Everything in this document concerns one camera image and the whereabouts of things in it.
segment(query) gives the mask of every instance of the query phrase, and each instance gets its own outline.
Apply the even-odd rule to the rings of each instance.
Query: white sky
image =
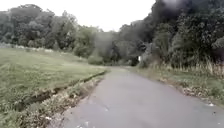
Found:
[[[78,23],[98,26],[105,31],[119,30],[123,24],[145,18],[155,0],[5,0],[0,10],[23,4],[36,4],[56,15],[64,10],[76,16]]]

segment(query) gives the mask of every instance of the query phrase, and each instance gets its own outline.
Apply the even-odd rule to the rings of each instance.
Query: dense foliage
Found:
[[[75,16],[56,16],[36,5],[0,12],[0,41],[73,52],[91,63],[194,66],[224,61],[222,0],[156,0],[143,20],[104,32],[77,24]]]

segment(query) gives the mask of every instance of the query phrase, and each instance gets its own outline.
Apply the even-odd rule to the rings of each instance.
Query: hillside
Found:
[[[21,127],[24,125],[21,124],[24,123],[21,117],[24,111],[29,113],[30,110],[26,109],[32,104],[41,104],[52,95],[67,89],[68,86],[74,86],[80,80],[105,70],[90,66],[85,63],[85,60],[73,55],[57,52],[1,48],[0,60],[1,128]],[[58,103],[60,101],[55,102],[55,106],[51,107],[56,108]]]

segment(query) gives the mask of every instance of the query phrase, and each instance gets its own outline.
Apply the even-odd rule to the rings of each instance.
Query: grass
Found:
[[[224,105],[224,79],[218,75],[167,67],[150,67],[147,70],[135,69],[135,71],[148,78],[174,85],[186,95],[200,97],[220,106]]]
[[[70,54],[1,48],[0,127],[21,127],[24,120],[18,118],[29,113],[30,106],[38,106],[35,104],[41,104],[60,90],[105,71],[85,62]]]

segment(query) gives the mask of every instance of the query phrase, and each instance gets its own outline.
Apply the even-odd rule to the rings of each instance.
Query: paved road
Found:
[[[49,128],[224,128],[224,110],[126,70],[113,70],[93,94]]]

